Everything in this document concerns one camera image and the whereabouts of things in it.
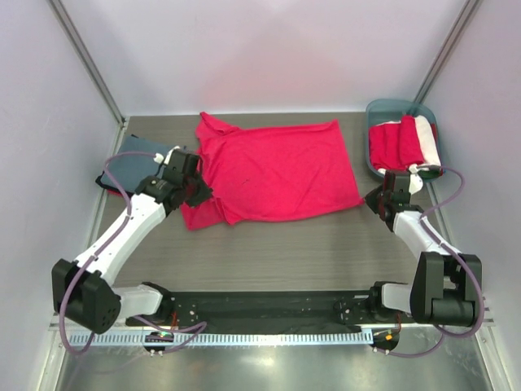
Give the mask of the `right aluminium frame post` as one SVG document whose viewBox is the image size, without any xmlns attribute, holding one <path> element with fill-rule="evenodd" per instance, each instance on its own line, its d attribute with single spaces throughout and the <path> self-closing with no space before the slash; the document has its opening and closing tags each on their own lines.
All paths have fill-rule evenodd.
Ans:
<svg viewBox="0 0 521 391">
<path fill-rule="evenodd" d="M 418 92 L 414 97 L 415 103 L 423 103 L 425 101 L 482 3 L 482 0 L 466 0 L 463 3 L 431 67 L 422 80 Z"/>
</svg>

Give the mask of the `red t shirt in basket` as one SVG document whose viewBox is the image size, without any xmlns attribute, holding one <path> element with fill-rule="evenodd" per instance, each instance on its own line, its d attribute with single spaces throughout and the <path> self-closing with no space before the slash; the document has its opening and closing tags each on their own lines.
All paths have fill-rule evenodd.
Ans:
<svg viewBox="0 0 521 391">
<path fill-rule="evenodd" d="M 369 129 L 370 163 L 375 169 L 407 170 L 424 162 L 412 116 L 400 122 L 386 122 Z"/>
</svg>

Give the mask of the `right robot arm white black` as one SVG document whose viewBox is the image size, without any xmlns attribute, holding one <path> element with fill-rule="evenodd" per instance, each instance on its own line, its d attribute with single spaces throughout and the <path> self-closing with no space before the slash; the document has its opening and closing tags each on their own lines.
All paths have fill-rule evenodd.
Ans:
<svg viewBox="0 0 521 391">
<path fill-rule="evenodd" d="M 411 203 L 411 177 L 407 171 L 389 170 L 383 183 L 365 197 L 371 211 L 417 260 L 412 283 L 377 282 L 371 288 L 375 297 L 366 303 L 368 315 L 385 322 L 399 311 L 416 323 L 475 332 L 484 320 L 481 260 L 449 244 L 427 212 Z"/>
</svg>

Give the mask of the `white t shirt in basket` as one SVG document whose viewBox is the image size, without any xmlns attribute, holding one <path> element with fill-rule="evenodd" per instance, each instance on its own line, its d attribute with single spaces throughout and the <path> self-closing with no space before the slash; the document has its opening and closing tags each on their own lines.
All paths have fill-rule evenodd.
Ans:
<svg viewBox="0 0 521 391">
<path fill-rule="evenodd" d="M 424 162 L 419 165 L 434 165 L 441 166 L 438 149 L 436 146 L 436 126 L 432 124 L 425 116 L 413 116 L 415 119 L 416 130 L 420 147 L 423 154 Z M 385 169 L 376 169 L 379 172 L 387 171 Z"/>
</svg>

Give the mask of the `blue plastic basket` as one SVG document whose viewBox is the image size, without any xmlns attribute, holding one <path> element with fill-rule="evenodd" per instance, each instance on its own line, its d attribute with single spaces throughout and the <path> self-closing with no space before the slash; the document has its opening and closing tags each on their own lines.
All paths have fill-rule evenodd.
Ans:
<svg viewBox="0 0 521 391">
<path fill-rule="evenodd" d="M 370 164 L 369 159 L 369 128 L 388 121 L 399 121 L 403 116 L 425 116 L 432 124 L 436 126 L 436 146 L 439 153 L 439 132 L 434 113 L 426 106 L 420 103 L 413 103 L 403 99 L 376 99 L 366 107 L 366 163 L 374 175 L 382 177 L 386 171 L 379 172 Z"/>
</svg>

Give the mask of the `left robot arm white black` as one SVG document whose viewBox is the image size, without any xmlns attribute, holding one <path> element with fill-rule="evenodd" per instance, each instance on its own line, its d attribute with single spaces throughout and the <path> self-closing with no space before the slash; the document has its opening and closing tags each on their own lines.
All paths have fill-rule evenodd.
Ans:
<svg viewBox="0 0 521 391">
<path fill-rule="evenodd" d="M 194 152 L 175 147 L 152 158 L 162 170 L 142 179 L 132 195 L 124 195 L 121 215 L 74 260 L 60 259 L 53 266 L 53 304 L 60 326 L 71 320 L 103 334 L 118 319 L 138 317 L 163 325 L 172 318 L 173 296 L 166 288 L 150 282 L 133 288 L 113 284 L 151 231 L 182 205 L 196 207 L 209 200 L 212 189 Z"/>
</svg>

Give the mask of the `left aluminium frame post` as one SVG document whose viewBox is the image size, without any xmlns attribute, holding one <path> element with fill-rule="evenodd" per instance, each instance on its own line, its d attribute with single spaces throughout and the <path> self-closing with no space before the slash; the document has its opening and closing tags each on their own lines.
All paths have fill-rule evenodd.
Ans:
<svg viewBox="0 0 521 391">
<path fill-rule="evenodd" d="M 77 53 L 77 56 L 93 82 L 94 87 L 100 93 L 104 103 L 107 105 L 109 112 L 115 118 L 116 122 L 122 126 L 125 123 L 125 116 L 122 114 L 106 82 L 103 80 L 101 72 L 95 64 L 93 57 L 91 56 L 63 2 L 60 0 L 48 0 L 47 3 L 54 12 L 55 17 L 65 32 L 73 50 Z"/>
</svg>

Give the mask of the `green t shirt in basket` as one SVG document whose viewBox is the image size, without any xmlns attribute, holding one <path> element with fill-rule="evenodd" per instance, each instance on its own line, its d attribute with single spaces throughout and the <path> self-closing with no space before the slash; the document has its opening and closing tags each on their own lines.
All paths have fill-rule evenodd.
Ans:
<svg viewBox="0 0 521 391">
<path fill-rule="evenodd" d="M 430 182 L 439 178 L 443 174 L 443 171 L 438 168 L 420 168 L 418 170 L 418 176 L 424 182 Z"/>
</svg>

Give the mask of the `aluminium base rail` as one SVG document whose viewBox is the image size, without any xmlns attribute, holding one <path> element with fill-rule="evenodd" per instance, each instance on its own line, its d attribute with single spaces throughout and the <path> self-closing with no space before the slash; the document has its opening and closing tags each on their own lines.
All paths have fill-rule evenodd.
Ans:
<svg viewBox="0 0 521 391">
<path fill-rule="evenodd" d="M 484 320 L 483 320 L 483 322 L 488 320 L 488 317 L 489 317 L 488 312 L 489 312 L 489 308 L 488 308 L 488 306 L 487 306 L 487 304 L 486 304 L 486 302 L 485 302 L 485 300 L 484 300 Z M 412 319 L 412 317 L 411 317 L 410 315 L 408 315 L 408 314 L 405 314 L 405 315 L 407 315 L 407 316 L 409 317 L 409 319 L 410 319 L 410 321 L 409 321 L 408 323 L 416 323 L 416 322 Z M 118 319 L 118 320 L 116 320 L 116 322 L 112 325 L 112 327 L 113 327 L 116 323 L 124 323 L 124 324 L 127 325 L 127 326 L 142 326 L 145 322 L 141 321 L 140 318 L 138 318 L 138 317 L 134 317 L 134 318 L 130 318 L 130 319 Z M 177 327 L 175 321 L 172 321 L 172 324 L 171 324 L 171 325 Z"/>
</svg>

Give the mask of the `folded grey-blue t shirt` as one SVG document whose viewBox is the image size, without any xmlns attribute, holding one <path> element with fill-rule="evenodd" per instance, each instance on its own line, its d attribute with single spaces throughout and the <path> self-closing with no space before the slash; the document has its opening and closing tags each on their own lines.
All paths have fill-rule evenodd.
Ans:
<svg viewBox="0 0 521 391">
<path fill-rule="evenodd" d="M 159 164 L 154 162 L 154 156 L 159 153 L 165 156 L 173 145 L 158 143 L 135 136 L 127 136 L 118 150 L 123 152 L 145 152 L 152 156 L 127 155 L 112 160 L 109 171 L 123 189 L 131 196 L 139 183 L 152 174 L 156 174 Z"/>
</svg>

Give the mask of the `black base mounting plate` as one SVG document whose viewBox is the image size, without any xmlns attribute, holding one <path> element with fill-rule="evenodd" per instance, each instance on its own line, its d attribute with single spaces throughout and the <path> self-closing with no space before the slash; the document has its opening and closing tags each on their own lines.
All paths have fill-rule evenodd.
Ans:
<svg viewBox="0 0 521 391">
<path fill-rule="evenodd" d="M 304 335 L 358 332 L 364 325 L 408 323 L 409 317 L 379 306 L 371 290 L 281 292 L 174 292 L 158 326 L 205 322 L 206 333 Z"/>
</svg>

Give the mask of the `pink-red t shirt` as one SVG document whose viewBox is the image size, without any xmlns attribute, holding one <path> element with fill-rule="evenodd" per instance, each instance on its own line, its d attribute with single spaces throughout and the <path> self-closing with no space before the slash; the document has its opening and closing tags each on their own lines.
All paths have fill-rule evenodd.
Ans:
<svg viewBox="0 0 521 391">
<path fill-rule="evenodd" d="M 301 220 L 363 202 L 337 120 L 242 129 L 202 112 L 195 135 L 212 197 L 182 206 L 190 231 Z"/>
</svg>

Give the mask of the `aluminium frame post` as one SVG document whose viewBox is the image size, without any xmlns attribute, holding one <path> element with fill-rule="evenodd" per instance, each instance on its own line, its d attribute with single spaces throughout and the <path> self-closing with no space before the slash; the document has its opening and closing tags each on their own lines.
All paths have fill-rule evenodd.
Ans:
<svg viewBox="0 0 521 391">
<path fill-rule="evenodd" d="M 422 80 L 418 92 L 414 97 L 415 103 L 423 103 L 425 101 L 482 3 L 482 0 L 466 0 L 463 3 L 431 67 Z"/>
<path fill-rule="evenodd" d="M 109 112 L 115 118 L 116 122 L 122 126 L 125 123 L 125 116 L 122 114 L 106 82 L 103 80 L 101 72 L 95 64 L 93 57 L 91 56 L 63 2 L 60 0 L 48 0 L 47 3 L 54 12 L 55 17 L 65 32 L 73 50 L 77 53 L 77 56 L 93 82 L 94 87 L 100 93 L 104 103 L 107 105 Z"/>
</svg>

